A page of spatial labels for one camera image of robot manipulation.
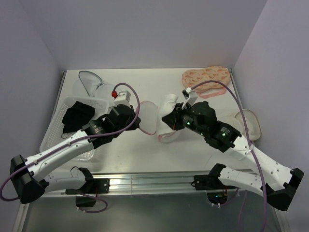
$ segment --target pink cable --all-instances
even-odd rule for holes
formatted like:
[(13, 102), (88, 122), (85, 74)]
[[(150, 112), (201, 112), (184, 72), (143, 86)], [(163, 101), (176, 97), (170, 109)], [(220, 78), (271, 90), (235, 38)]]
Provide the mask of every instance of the pink cable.
[[(129, 129), (129, 128), (133, 125), (133, 123), (134, 123), (134, 122), (136, 121), (136, 119), (138, 118), (138, 115), (139, 115), (139, 112), (140, 112), (140, 99), (139, 99), (139, 97), (138, 97), (136, 91), (135, 91), (130, 85), (128, 85), (128, 84), (126, 84), (126, 83), (119, 83), (119, 84), (117, 84), (117, 85), (114, 87), (113, 91), (115, 91), (116, 88), (117, 88), (118, 86), (127, 86), (127, 87), (134, 93), (134, 95), (135, 95), (135, 97), (136, 97), (137, 107), (136, 107), (136, 111), (135, 111), (135, 117), (133, 118), (132, 122), (131, 122), (129, 125), (127, 125), (126, 127), (124, 127), (123, 129), (121, 129), (121, 130), (118, 130), (118, 131), (115, 131), (115, 132), (111, 132), (111, 133), (106, 133), (106, 134), (98, 134), (98, 135), (84, 136), (84, 137), (81, 137), (81, 138), (78, 138), (78, 139), (74, 139), (73, 141), (71, 141), (71, 144), (74, 144), (74, 143), (76, 143), (76, 142), (78, 142), (78, 141), (81, 141), (81, 140), (84, 140), (84, 139), (99, 138), (99, 137), (105, 137), (105, 136), (120, 134), (120, 133), (126, 131), (127, 129)], [(49, 157), (49, 156), (55, 154), (56, 152), (58, 152), (58, 151), (60, 151), (60, 150), (62, 150), (62, 149), (64, 149), (64, 148), (66, 148), (66, 147), (68, 147), (68, 146), (69, 146), (68, 144), (64, 144), (64, 145), (62, 145), (62, 146), (56, 148), (55, 150), (53, 150), (53, 151), (47, 153), (45, 156), (42, 156), (42, 157), (38, 158), (38, 159), (37, 159), (37, 162), (41, 162), (41, 161), (44, 160), (45, 158), (47, 158), (47, 157)], [(2, 184), (1, 187), (0, 187), (0, 199), (1, 199), (1, 200), (5, 201), (5, 202), (11, 202), (11, 201), (15, 201), (15, 200), (18, 200), (18, 199), (19, 199), (18, 197), (15, 197), (15, 198), (5, 198), (5, 197), (3, 196), (3, 194), (2, 194), (3, 189), (4, 189), (5, 185), (10, 181), (10, 179), (12, 179), (14, 176), (16, 176), (16, 175), (17, 175), (18, 173), (20, 173), (21, 171), (23, 171), (23, 170), (25, 170), (26, 168), (29, 168), (29, 167), (31, 167), (31, 166), (33, 166), (33, 165), (34, 165), (33, 162), (32, 162), (32, 163), (29, 163), (29, 164), (27, 164), (27, 165), (25, 165), (24, 167), (22, 167), (22, 168), (18, 169), (17, 171), (13, 172), (13, 173), (3, 182), (3, 184)], [(92, 199), (96, 199), (96, 200), (98, 200), (98, 201), (103, 201), (104, 203), (106, 203), (106, 206), (105, 206), (105, 208), (104, 208), (103, 210), (106, 209), (106, 207), (107, 207), (107, 202), (106, 202), (106, 201), (104, 201), (104, 200), (102, 200), (102, 199), (100, 199), (100, 198), (96, 198), (96, 197), (89, 196), (89, 195), (85, 195), (85, 194), (82, 194), (82, 195), (83, 195), (83, 196), (86, 196), (86, 197), (89, 197), (89, 198), (92, 198)], [(88, 211), (87, 213), (98, 213), (98, 212), (102, 212), (103, 210), (99, 210), (99, 211)]]
[(241, 229), (241, 215), (242, 215), (242, 212), (243, 212), (243, 209), (245, 207), (245, 203), (246, 203), (246, 200), (247, 200), (247, 190), (245, 190), (245, 195), (243, 196), (243, 201), (242, 201), (242, 205), (241, 205), (241, 208), (240, 208), (240, 212), (238, 214), (238, 228), (239, 228), (239, 231), (241, 232), (242, 229)]
[[(237, 97), (235, 96), (235, 94), (230, 90), (229, 87), (227, 87), (227, 85), (221, 83), (220, 81), (214, 81), (214, 80), (211, 80), (211, 81), (203, 81), (199, 84), (197, 84), (196, 86), (192, 87), (191, 89), (195, 89), (203, 84), (207, 84), (207, 83), (217, 83), (217, 84), (220, 84), (222, 85), (223, 87), (225, 87), (229, 92), (230, 94), (232, 95), (232, 97), (234, 98), (234, 100), (236, 101), (237, 103), (237, 106), (240, 110), (240, 114), (241, 114), (241, 117), (242, 117), (242, 120), (244, 122), (244, 126), (245, 126), (245, 131), (246, 131), (246, 136), (247, 136), (247, 141), (248, 141), (248, 145), (249, 147), (251, 146), (251, 141), (250, 141), (250, 138), (249, 138), (249, 130), (248, 130), (248, 126), (247, 126), (247, 122), (246, 122), (246, 118), (245, 118), (245, 115), (242, 111), (242, 107), (240, 105), (240, 102), (238, 101)], [(259, 170), (259, 174), (261, 176), (261, 182), (262, 182), (262, 189), (263, 189), (263, 207), (264, 207), (264, 217), (263, 217), (263, 225), (262, 225), (262, 228), (261, 228), (261, 231), (263, 232), (265, 230), (265, 227), (266, 227), (266, 218), (267, 218), (267, 193), (266, 193), (266, 186), (265, 186), (265, 180), (264, 180), (264, 176), (263, 176), (263, 172), (262, 172), (262, 168), (261, 168), (261, 165), (259, 163), (259, 160), (258, 158), (256, 157), (256, 154), (254, 152), (254, 150), (251, 151), (252, 153), (252, 156), (254, 158), (254, 161), (256, 163), (256, 166), (257, 166), (257, 169)]]

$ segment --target black cloth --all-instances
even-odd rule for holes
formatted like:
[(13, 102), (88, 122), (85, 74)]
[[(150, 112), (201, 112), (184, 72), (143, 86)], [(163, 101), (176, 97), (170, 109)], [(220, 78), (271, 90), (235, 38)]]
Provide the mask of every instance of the black cloth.
[(95, 115), (95, 108), (77, 101), (71, 108), (67, 109), (63, 116), (63, 133), (76, 132), (86, 125)]

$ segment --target metal floor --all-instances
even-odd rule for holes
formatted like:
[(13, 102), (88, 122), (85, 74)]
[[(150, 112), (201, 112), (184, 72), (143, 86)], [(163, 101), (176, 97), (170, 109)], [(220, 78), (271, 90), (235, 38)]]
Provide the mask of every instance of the metal floor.
[[(76, 211), (73, 197), (40, 198), (30, 204), (23, 232), (238, 232), (243, 195), (221, 209), (212, 208), (204, 192), (102, 196), (109, 206), (98, 214)], [(260, 231), (262, 204), (262, 197), (248, 192), (242, 231)], [(280, 231), (271, 207), (265, 231)]]

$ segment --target cable clip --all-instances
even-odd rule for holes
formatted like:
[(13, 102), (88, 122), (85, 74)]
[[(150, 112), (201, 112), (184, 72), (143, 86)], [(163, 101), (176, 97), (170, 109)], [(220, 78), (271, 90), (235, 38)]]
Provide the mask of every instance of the cable clip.
[(251, 144), (251, 146), (249, 147), (249, 151), (247, 151), (247, 154), (251, 153), (253, 151), (254, 145)]

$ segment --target red cap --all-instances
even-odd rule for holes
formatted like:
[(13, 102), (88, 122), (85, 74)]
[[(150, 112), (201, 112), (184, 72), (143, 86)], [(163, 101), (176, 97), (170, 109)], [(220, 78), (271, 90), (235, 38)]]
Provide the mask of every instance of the red cap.
[(113, 91), (112, 92), (112, 97), (116, 98), (118, 96), (117, 92), (116, 91)]

